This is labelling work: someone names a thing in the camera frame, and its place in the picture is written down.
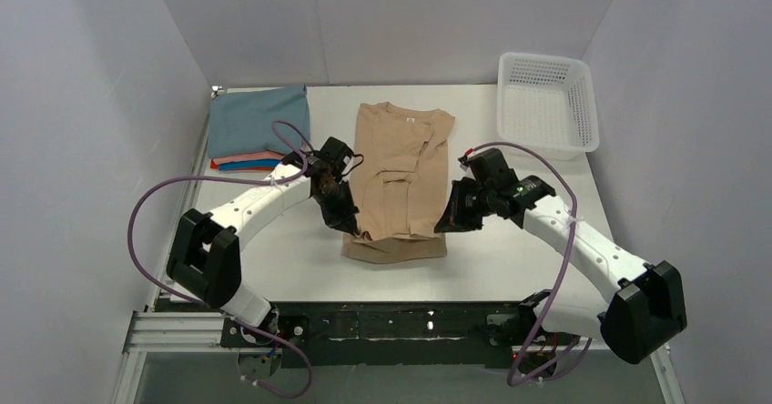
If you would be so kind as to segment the beige t shirt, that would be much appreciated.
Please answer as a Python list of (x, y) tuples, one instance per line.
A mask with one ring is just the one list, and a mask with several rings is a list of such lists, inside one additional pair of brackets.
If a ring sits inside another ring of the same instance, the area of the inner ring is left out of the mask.
[(363, 162), (350, 175), (360, 232), (344, 236), (344, 257), (393, 264), (446, 256), (434, 228), (446, 206), (454, 124), (441, 109), (360, 106), (354, 150)]

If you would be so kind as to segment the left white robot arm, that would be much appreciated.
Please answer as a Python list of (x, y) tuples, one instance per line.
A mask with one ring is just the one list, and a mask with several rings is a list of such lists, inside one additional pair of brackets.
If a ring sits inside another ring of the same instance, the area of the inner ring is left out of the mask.
[(264, 183), (208, 212), (190, 209), (178, 222), (167, 263), (168, 276), (207, 307), (275, 333), (279, 310), (242, 279), (240, 252), (261, 229), (310, 198), (325, 225), (359, 235), (346, 176), (363, 161), (330, 137), (318, 150), (286, 155)]

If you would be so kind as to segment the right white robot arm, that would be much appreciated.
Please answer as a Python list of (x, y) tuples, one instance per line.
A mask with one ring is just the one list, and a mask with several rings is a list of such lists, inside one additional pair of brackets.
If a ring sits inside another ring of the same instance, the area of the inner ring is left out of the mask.
[(504, 345), (528, 348), (537, 336), (565, 333), (601, 340), (637, 364), (686, 329), (682, 276), (672, 264), (653, 264), (619, 247), (578, 217), (574, 193), (564, 201), (538, 176), (519, 178), (493, 145), (470, 149), (459, 162), (467, 173), (452, 181), (435, 232), (477, 231), (485, 217), (497, 216), (563, 257), (553, 286), (521, 301), (500, 326), (528, 331), (504, 338)]

